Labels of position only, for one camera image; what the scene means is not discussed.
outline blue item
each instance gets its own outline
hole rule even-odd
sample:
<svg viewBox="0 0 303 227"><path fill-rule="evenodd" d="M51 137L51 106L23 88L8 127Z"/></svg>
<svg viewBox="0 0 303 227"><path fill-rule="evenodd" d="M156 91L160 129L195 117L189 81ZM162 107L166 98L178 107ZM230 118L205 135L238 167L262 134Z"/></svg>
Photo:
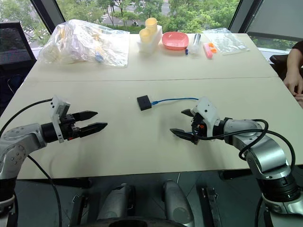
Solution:
<svg viewBox="0 0 303 227"><path fill-rule="evenodd" d="M102 57L102 55L99 52L96 52L95 59L96 59L97 62L103 62L104 61L104 58Z"/></svg>
<svg viewBox="0 0 303 227"><path fill-rule="evenodd" d="M151 103L151 105L156 105L157 103L164 102L164 101L175 101L175 100L199 100L199 99L198 98L168 98L168 99L163 99L160 101L153 101Z"/></svg>

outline road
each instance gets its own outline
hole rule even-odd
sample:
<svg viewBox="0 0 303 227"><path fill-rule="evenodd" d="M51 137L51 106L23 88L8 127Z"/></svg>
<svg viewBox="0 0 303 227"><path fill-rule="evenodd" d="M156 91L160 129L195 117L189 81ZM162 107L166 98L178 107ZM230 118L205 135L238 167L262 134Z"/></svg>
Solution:
<svg viewBox="0 0 303 227"><path fill-rule="evenodd" d="M129 11L129 12L134 12L135 9L136 9L136 7L134 5L129 5L128 7L126 7L126 10ZM120 11L120 8L117 7L117 6L114 6L114 10L115 10L115 12ZM111 7L108 7L108 11L109 11L109 13L112 12ZM167 16L168 13L169 13L169 0L164 0L163 5L162 5L162 14ZM144 21L137 20L137 22L138 22L139 25L145 25ZM111 25L112 24L112 22L111 22L107 13L102 16L102 23L106 24L106 25ZM132 20L127 21L128 25L131 25L132 23L133 23ZM123 20L114 17L114 25L123 25Z"/></svg>

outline black cable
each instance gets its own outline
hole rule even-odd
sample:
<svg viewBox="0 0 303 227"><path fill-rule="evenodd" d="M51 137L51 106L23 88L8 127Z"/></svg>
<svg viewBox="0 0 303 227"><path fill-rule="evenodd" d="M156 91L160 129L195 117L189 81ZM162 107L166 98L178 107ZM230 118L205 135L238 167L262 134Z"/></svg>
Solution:
<svg viewBox="0 0 303 227"><path fill-rule="evenodd" d="M234 132L230 132L227 134L221 134L221 135L217 135L217 136L203 137L203 136L198 136L195 132L195 126L194 125L192 126L193 135L200 140L223 139L224 137L227 137L227 136L233 136L233 135L238 135L238 134L247 133L247 132L262 132L262 131L263 131L263 129L248 129L248 130L234 131ZM295 153L294 153L294 148L291 145L291 143L284 136L280 135L277 132L267 131L267 133L279 137L281 140L283 140L287 144L287 146L289 147L291 156L292 156L292 162L291 162L290 168L293 171L294 166L295 166Z"/></svg>
<svg viewBox="0 0 303 227"><path fill-rule="evenodd" d="M36 103L32 103L26 107L24 107L23 109L19 110L15 115L13 115L2 127L2 129L0 130L0 137L2 136L4 130L6 129L6 127L12 122L12 120L14 120L20 113L22 113L23 111L27 110L28 108L35 106L37 104L40 103L46 103L46 102L50 102L52 99L46 99L46 100L42 100ZM51 179L51 177L47 174L47 172L30 156L28 155L28 158L30 160L33 161L33 163L35 163L35 165L41 170L41 172L47 177L49 183L52 185L53 190L55 192L56 195L56 199L57 199L57 204L58 204L58 212L59 212L59 227L62 227L62 211L61 211L61 203L60 203L60 197L59 197L59 193L57 191L56 185L53 183L53 180ZM18 212L18 202L17 202L17 196L15 195L15 208L17 207L17 212Z"/></svg>
<svg viewBox="0 0 303 227"><path fill-rule="evenodd" d="M56 194L57 204L58 204L58 211L59 211L59 227L62 227L62 211L61 211L61 203L60 203L60 197L58 190L56 188L56 185L53 183L53 180L51 177L47 174L47 172L34 160L30 155L27 156L30 160L32 160L33 163L41 170L41 172L47 177L48 181L53 187L53 190Z"/></svg>
<svg viewBox="0 0 303 227"><path fill-rule="evenodd" d="M258 227L259 214L260 214L260 209L261 209L262 202L263 202L263 199L262 199L262 196L261 196L259 201L258 201L256 212L255 212L255 227Z"/></svg>
<svg viewBox="0 0 303 227"><path fill-rule="evenodd" d="M14 190L14 196L15 196L14 207L15 207L16 223L17 223L18 222L18 216L19 216L19 206L18 206L18 200L17 200L17 195L15 193L15 190Z"/></svg>
<svg viewBox="0 0 303 227"><path fill-rule="evenodd" d="M249 145L245 146L240 152L239 152L239 158L242 160L246 161L245 157L242 156L242 154L247 151L249 148L254 146L256 143L258 143L267 133L268 131L268 122L263 120L263 119L253 119L255 122L263 122L264 123L264 129L261 132L261 134L254 140L252 141Z"/></svg>
<svg viewBox="0 0 303 227"><path fill-rule="evenodd" d="M9 125L9 123L12 122L12 120L14 120L20 113L22 113L23 111L27 110L28 108L32 107L32 106L35 106L37 104L40 104L40 103L46 103L46 102L50 102L52 99L46 99L46 100L42 100L42 101L39 101L39 102L36 102L36 103L32 103L31 105L28 105L26 107L24 107L22 110L19 110L14 116L12 116L8 122L5 123L5 125L2 127L1 131L0 131L0 137L2 136L4 130L6 129L6 127Z"/></svg>

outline pink plastic tray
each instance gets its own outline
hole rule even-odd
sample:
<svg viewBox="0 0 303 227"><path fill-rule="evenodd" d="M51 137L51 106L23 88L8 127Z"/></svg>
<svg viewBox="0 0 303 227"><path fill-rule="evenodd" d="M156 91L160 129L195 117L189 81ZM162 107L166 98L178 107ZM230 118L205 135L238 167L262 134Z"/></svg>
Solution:
<svg viewBox="0 0 303 227"><path fill-rule="evenodd" d="M166 32L162 36L162 43L170 50L184 50L188 46L188 36L182 32Z"/></svg>

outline pink object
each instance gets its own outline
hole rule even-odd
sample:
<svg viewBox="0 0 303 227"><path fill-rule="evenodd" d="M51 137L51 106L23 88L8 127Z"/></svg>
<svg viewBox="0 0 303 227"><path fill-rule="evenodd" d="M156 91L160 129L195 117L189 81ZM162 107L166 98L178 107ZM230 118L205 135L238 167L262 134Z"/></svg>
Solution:
<svg viewBox="0 0 303 227"><path fill-rule="evenodd" d="M182 32L166 32L162 36L162 43L170 50L184 50L188 46L188 36Z"/></svg>
<svg viewBox="0 0 303 227"><path fill-rule="evenodd" d="M213 58L213 52L210 50L209 45L208 44L203 44L203 49L205 51L206 57L208 59L212 59Z"/></svg>

